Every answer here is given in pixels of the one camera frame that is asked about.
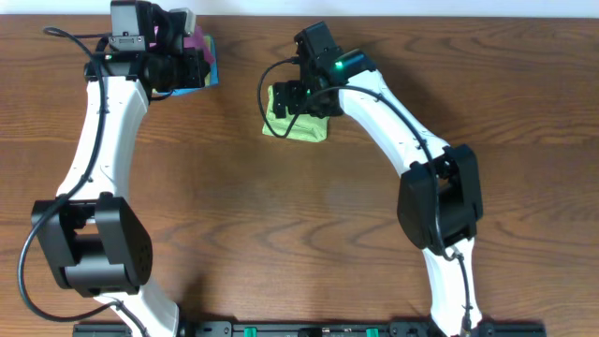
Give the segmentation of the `green microfiber cloth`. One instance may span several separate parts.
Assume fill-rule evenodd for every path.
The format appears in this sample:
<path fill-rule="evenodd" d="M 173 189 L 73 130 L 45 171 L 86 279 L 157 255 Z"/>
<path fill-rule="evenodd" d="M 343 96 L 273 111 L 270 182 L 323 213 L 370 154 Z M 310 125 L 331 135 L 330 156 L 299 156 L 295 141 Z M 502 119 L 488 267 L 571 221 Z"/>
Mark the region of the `green microfiber cloth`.
<path fill-rule="evenodd" d="M 272 86 L 268 89 L 268 95 L 267 120 L 277 134 L 283 135 L 290 126 L 294 116 L 287 114 L 285 118 L 277 118 L 273 110 L 274 93 Z M 287 137 L 301 141 L 321 142 L 328 136 L 328 126 L 329 117 L 317 118 L 310 115 L 300 115 Z"/>

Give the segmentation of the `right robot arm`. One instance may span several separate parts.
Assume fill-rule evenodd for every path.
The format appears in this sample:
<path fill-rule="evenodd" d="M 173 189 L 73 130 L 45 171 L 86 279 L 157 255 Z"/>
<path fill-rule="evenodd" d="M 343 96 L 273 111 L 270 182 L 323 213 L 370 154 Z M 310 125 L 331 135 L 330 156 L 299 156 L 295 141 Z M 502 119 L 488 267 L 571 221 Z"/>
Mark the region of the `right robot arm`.
<path fill-rule="evenodd" d="M 297 81 L 273 89 L 277 117 L 347 115 L 382 149 L 400 178 L 397 216 L 425 259 L 431 318 L 445 336 L 470 336 L 482 320 L 472 281 L 476 223 L 483 214 L 477 159 L 434 135 L 391 92 L 360 50 L 297 51 Z"/>

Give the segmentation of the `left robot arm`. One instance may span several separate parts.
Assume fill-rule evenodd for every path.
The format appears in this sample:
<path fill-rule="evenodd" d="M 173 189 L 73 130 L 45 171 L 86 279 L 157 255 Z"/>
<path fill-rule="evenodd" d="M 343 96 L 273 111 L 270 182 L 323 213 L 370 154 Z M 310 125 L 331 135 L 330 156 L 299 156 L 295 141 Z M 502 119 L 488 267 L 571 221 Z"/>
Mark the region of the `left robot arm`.
<path fill-rule="evenodd" d="M 35 202 L 37 240 L 56 284 L 112 309 L 136 336 L 175 336 L 179 306 L 152 277 L 153 245 L 128 203 L 136 137 L 152 101 L 218 82 L 210 49 L 96 53 L 87 111 L 56 197 Z"/>

